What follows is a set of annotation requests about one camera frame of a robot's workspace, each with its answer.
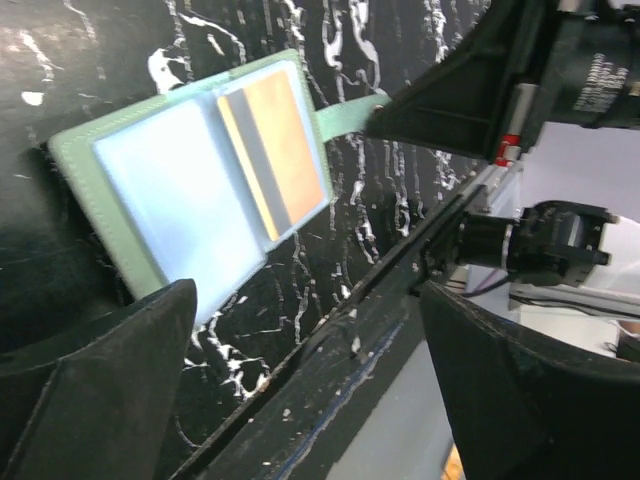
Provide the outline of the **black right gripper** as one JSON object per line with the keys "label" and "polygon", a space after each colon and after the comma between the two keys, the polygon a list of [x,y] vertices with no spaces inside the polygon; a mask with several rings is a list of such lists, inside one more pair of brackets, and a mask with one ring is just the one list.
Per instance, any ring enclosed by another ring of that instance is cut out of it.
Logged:
{"label": "black right gripper", "polygon": [[492,161],[525,118],[527,130],[547,122],[637,130],[639,6],[494,1],[441,62],[370,117],[365,132]]}

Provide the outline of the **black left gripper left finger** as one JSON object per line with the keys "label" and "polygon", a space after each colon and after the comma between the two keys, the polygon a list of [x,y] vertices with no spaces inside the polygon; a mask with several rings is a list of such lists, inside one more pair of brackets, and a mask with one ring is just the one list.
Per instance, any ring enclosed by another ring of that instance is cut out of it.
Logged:
{"label": "black left gripper left finger", "polygon": [[2,478],[152,478],[196,309],[182,279],[2,354]]}

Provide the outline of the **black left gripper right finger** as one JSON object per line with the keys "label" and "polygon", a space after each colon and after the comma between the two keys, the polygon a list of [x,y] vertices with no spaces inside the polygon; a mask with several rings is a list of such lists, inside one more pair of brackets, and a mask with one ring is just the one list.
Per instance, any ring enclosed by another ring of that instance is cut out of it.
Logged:
{"label": "black left gripper right finger", "polygon": [[555,340],[431,281],[420,310],[467,478],[638,478],[638,364]]}

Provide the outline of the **mint green card holder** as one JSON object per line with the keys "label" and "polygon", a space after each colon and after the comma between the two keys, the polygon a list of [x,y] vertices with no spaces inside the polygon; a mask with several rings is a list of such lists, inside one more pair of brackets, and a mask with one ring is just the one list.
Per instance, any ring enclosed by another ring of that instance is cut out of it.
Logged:
{"label": "mint green card holder", "polygon": [[333,189],[325,145],[360,132],[389,102],[373,94],[316,109],[299,54],[284,50],[157,95],[49,140],[64,174],[126,286],[143,298],[191,279],[198,323],[208,321],[290,238],[268,241],[217,109],[229,84],[279,64],[296,71]]}

